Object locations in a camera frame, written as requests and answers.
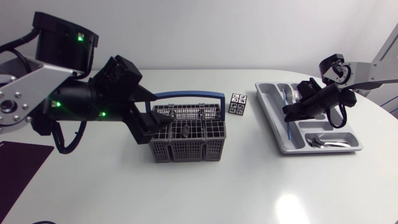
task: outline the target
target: white wall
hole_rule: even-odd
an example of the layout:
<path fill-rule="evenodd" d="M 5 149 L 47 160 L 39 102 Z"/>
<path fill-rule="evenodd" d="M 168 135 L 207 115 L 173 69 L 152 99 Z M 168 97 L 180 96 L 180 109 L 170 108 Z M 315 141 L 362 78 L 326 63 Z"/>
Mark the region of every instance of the white wall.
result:
<path fill-rule="evenodd" d="M 316 76 L 319 62 L 334 53 L 370 62 L 398 22 L 397 0 L 0 0 L 0 42 L 28 33 L 34 11 L 96 32 L 94 68 L 119 54 L 141 69 L 274 68 Z M 20 49 L 34 55 L 35 44 Z"/>

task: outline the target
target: gray cutlery tray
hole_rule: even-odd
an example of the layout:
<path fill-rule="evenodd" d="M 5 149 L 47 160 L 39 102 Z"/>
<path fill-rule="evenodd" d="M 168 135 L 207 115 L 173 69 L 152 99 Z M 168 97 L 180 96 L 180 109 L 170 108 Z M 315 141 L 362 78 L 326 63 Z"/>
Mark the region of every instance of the gray cutlery tray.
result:
<path fill-rule="evenodd" d="M 318 152 L 352 152 L 360 151 L 363 146 L 354 131 L 347 123 L 343 128 L 333 128 L 325 114 L 320 114 L 314 119 L 290 122 L 289 140 L 287 123 L 282 111 L 284 106 L 285 90 L 287 104 L 295 102 L 293 97 L 297 83 L 256 83 L 257 99 L 260 101 L 272 130 L 274 131 L 280 150 L 286 154 L 292 153 L 318 153 Z M 331 109 L 331 120 L 336 124 L 341 122 L 341 116 L 335 108 Z M 312 147 L 306 139 L 319 138 L 323 141 L 347 142 L 351 147 Z"/>

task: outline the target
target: black cable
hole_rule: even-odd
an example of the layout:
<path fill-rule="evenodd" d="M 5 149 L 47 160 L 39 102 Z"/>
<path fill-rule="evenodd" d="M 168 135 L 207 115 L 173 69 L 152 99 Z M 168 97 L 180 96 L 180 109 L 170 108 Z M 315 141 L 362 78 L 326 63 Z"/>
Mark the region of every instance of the black cable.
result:
<path fill-rule="evenodd" d="M 334 127 L 334 128 L 342 128 L 347 123 L 346 107 L 343 104 L 341 104 L 341 103 L 338 104 L 338 107 L 340 108 L 341 115 L 343 116 L 343 119 L 341 120 L 341 124 L 339 126 L 333 124 L 333 122 L 331 121 L 331 119 L 330 119 L 330 109 L 326 110 L 326 115 L 328 116 L 328 121 L 329 121 L 330 125 L 332 127 Z"/>
<path fill-rule="evenodd" d="M 21 46 L 22 44 L 26 44 L 29 41 L 33 40 L 35 37 L 37 37 L 37 35 L 40 33 L 40 31 L 36 28 L 33 28 L 32 31 L 30 33 L 28 33 L 27 35 L 25 35 L 24 37 L 21 37 L 20 39 L 11 41 L 10 43 L 4 44 L 2 46 L 0 46 L 0 54 L 7 51 L 7 50 L 11 50 L 14 49 L 16 47 Z"/>
<path fill-rule="evenodd" d="M 65 147 L 65 140 L 63 138 L 60 123 L 58 123 L 56 121 L 53 122 L 52 136 L 55 141 L 55 146 L 57 147 L 58 151 L 61 154 L 69 154 L 69 153 L 73 152 L 73 150 L 76 149 L 77 145 L 79 145 L 81 137 L 83 137 L 83 133 L 85 132 L 86 125 L 87 125 L 87 121 L 80 122 L 80 127 L 79 127 L 78 132 L 76 132 L 75 138 L 69 144 L 69 146 Z"/>
<path fill-rule="evenodd" d="M 39 221 L 39 222 L 35 222 L 33 224 L 56 224 L 55 222 L 51 222 L 51 221 Z"/>
<path fill-rule="evenodd" d="M 16 49 L 10 49 L 8 50 L 9 52 L 13 53 L 14 55 L 17 56 L 17 58 L 22 62 L 22 64 L 25 67 L 26 73 L 32 72 L 32 69 L 30 68 L 29 62 L 26 60 L 26 58 Z"/>

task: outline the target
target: screw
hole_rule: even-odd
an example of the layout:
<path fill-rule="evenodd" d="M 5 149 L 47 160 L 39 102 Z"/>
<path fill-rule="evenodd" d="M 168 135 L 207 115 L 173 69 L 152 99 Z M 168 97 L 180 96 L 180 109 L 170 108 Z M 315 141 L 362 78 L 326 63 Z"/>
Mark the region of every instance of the screw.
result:
<path fill-rule="evenodd" d="M 31 118 L 30 116 L 27 116 L 27 117 L 25 118 L 25 121 L 28 122 L 28 123 L 30 123 L 30 122 L 32 121 L 32 118 Z"/>
<path fill-rule="evenodd" d="M 20 98 L 21 96 L 22 96 L 22 94 L 20 93 L 20 92 L 15 92 L 15 95 L 14 95 L 16 98 Z"/>

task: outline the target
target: black mat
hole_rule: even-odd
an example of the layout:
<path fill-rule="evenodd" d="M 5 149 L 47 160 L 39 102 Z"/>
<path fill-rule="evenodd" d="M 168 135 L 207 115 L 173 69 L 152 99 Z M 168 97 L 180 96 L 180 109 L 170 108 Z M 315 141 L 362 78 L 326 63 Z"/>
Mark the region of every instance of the black mat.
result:
<path fill-rule="evenodd" d="M 0 223 L 54 147 L 0 142 Z"/>

